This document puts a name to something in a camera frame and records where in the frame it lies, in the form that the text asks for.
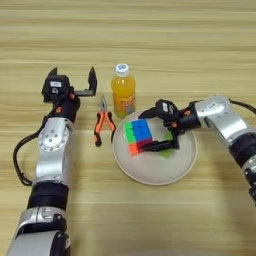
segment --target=orange juice bottle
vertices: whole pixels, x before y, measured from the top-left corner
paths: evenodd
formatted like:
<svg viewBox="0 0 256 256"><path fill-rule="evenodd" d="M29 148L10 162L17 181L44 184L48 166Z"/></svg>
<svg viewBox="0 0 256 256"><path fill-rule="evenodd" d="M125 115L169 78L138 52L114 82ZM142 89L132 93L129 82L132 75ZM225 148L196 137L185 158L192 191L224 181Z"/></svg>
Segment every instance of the orange juice bottle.
<svg viewBox="0 0 256 256"><path fill-rule="evenodd" d="M116 66L116 75L111 82L115 114L124 118L135 111L136 81L127 64Z"/></svg>

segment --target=bottle label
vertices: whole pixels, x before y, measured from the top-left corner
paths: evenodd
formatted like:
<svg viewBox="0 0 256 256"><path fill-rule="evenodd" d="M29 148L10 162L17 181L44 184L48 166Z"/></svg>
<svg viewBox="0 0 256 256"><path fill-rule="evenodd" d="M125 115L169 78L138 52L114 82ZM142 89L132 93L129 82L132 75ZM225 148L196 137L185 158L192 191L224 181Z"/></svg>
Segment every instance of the bottle label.
<svg viewBox="0 0 256 256"><path fill-rule="evenodd" d="M113 94L115 111L118 115L125 116L135 111L135 94L130 97L118 97Z"/></svg>

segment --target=orange pliers handle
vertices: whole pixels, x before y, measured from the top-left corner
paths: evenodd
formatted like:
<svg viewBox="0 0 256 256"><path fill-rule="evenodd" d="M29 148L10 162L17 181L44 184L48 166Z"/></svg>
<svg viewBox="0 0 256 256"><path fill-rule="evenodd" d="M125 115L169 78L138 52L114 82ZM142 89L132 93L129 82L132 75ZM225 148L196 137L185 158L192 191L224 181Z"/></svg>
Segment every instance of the orange pliers handle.
<svg viewBox="0 0 256 256"><path fill-rule="evenodd" d="M95 145L97 147L100 147L102 144L101 137L100 137L100 131L103 126L104 119L106 118L106 121L108 123L108 126L110 130L112 131L111 133L111 142L113 141L113 137L116 131L116 126L115 123L113 122L112 119L112 113L111 112L100 112L97 113L97 123L95 125L94 129L94 140L95 140Z"/></svg>

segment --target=red block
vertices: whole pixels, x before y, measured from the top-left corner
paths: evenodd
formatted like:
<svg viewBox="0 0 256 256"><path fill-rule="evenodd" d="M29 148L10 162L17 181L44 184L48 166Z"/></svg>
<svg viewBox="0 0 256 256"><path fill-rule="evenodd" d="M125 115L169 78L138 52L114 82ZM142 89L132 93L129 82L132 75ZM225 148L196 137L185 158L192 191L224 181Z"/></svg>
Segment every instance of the red block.
<svg viewBox="0 0 256 256"><path fill-rule="evenodd" d="M129 151L132 156L136 156L139 154L139 149L137 143L129 144Z"/></svg>
<svg viewBox="0 0 256 256"><path fill-rule="evenodd" d="M138 149L140 149L140 147L142 147L143 145L149 143L149 142L152 142L152 138L151 139L147 139L147 140L143 140L143 141L140 141L140 142L137 142L137 147Z"/></svg>

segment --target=wire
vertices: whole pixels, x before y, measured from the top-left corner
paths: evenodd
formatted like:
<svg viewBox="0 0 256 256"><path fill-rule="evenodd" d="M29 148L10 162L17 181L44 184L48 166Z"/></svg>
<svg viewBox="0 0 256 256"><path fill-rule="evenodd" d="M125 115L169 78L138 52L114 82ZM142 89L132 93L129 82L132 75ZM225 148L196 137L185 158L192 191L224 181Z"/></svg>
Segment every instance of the wire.
<svg viewBox="0 0 256 256"><path fill-rule="evenodd" d="M250 110L251 112L253 112L253 113L256 115L256 108L255 108L254 106L249 105L249 104L244 103L244 102L231 100L231 99L229 99L229 101L230 101L232 104L235 104L235 105L238 105L238 106L241 106L241 107L244 107L244 108Z"/></svg>
<svg viewBox="0 0 256 256"><path fill-rule="evenodd" d="M52 114L56 111L57 107L59 107L60 103L56 104L55 107L49 112L49 114L47 116L44 117L43 122L40 126L40 128L32 133L31 135L28 135L27 137L23 138L14 148L13 151L13 164L14 164L14 168L16 170L16 173L18 175L18 178L20 180L20 182L24 185L24 186L32 186L32 181L28 178L26 178L24 172L21 171L20 167L19 167L19 163L18 163L18 152L20 150L20 148L22 146L24 146L26 143L28 143L29 141L35 139L38 137L39 133L42 131L42 129L44 128L47 120L52 116Z"/></svg>

